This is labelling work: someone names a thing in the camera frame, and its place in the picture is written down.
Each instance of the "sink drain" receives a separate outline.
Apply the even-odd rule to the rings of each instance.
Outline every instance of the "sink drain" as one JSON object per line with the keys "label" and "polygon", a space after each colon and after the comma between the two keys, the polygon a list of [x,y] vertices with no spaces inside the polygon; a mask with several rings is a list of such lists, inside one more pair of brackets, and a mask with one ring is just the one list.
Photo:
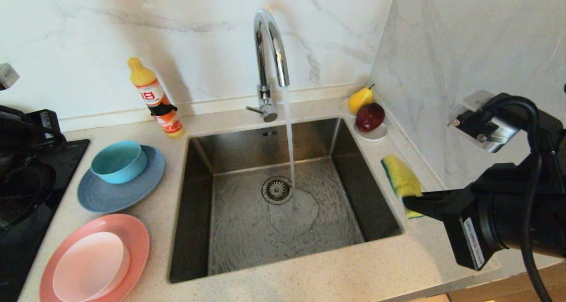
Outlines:
{"label": "sink drain", "polygon": [[293,195],[290,193],[291,182],[283,176],[274,176],[266,180],[261,187],[261,195],[268,203],[281,205],[287,203]]}

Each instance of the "countertop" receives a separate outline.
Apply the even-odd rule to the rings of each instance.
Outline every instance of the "countertop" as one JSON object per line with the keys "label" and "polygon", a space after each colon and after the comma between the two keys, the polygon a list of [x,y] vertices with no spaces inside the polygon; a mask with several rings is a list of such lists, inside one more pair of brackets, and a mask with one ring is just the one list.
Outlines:
{"label": "countertop", "polygon": [[[339,109],[342,99],[318,100],[291,105],[293,122],[344,118],[353,131],[352,119]],[[517,250],[498,252],[476,272],[455,263],[441,222],[428,217],[408,220],[386,177],[381,159],[394,154],[410,165],[425,191],[443,189],[392,116],[386,119],[388,136],[378,142],[363,141],[356,135],[362,153],[394,212],[402,234],[346,248],[291,260],[171,284],[168,270],[175,234],[177,207],[184,172],[188,139],[193,136],[247,130],[284,124],[283,107],[279,118],[263,123],[249,111],[212,113],[182,118],[186,134],[178,139],[164,135],[154,121],[99,127],[65,133],[69,141],[88,138],[91,144],[73,177],[37,254],[20,301],[38,300],[42,272],[57,246],[81,225],[100,217],[83,209],[77,187],[89,170],[94,155],[105,146],[124,139],[158,148],[166,159],[164,178],[143,202],[122,211],[142,221],[150,233],[150,254],[139,282],[126,302],[157,301],[378,301],[414,298],[419,292],[441,291],[486,282],[524,271]],[[538,266],[558,260],[536,256]]]}

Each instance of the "faucet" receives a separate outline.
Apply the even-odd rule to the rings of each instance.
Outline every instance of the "faucet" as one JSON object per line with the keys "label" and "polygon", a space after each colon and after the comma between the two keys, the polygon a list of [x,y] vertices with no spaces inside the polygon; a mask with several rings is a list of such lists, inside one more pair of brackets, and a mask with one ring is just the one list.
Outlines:
{"label": "faucet", "polygon": [[259,96],[259,108],[246,107],[246,109],[257,112],[263,117],[263,121],[272,122],[277,118],[275,102],[271,98],[271,85],[265,76],[265,51],[263,49],[263,36],[266,35],[271,45],[271,52],[275,67],[277,68],[277,81],[280,87],[289,86],[289,72],[287,70],[287,58],[283,41],[275,18],[265,9],[260,9],[253,18],[253,38],[255,39],[255,54],[257,56],[257,70],[259,71],[259,84],[257,95]]}

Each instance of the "marble backsplash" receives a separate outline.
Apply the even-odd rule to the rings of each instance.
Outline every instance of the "marble backsplash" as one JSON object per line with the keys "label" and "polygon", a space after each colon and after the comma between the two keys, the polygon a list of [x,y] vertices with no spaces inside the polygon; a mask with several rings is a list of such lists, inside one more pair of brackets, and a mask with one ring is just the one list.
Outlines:
{"label": "marble backsplash", "polygon": [[528,154],[488,153],[447,128],[479,90],[532,99],[566,123],[566,0],[394,0],[369,82],[448,188]]}
{"label": "marble backsplash", "polygon": [[271,10],[291,90],[367,80],[391,0],[2,0],[0,62],[20,73],[0,104],[73,118],[143,108],[139,56],[177,104],[255,94],[253,16]]}

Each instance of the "kitchen sink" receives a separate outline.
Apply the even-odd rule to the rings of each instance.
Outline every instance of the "kitchen sink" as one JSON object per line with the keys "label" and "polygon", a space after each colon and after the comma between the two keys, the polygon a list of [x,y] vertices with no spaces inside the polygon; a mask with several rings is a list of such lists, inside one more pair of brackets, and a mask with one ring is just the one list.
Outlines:
{"label": "kitchen sink", "polygon": [[343,119],[292,128],[295,188],[285,125],[190,139],[170,282],[401,233]]}

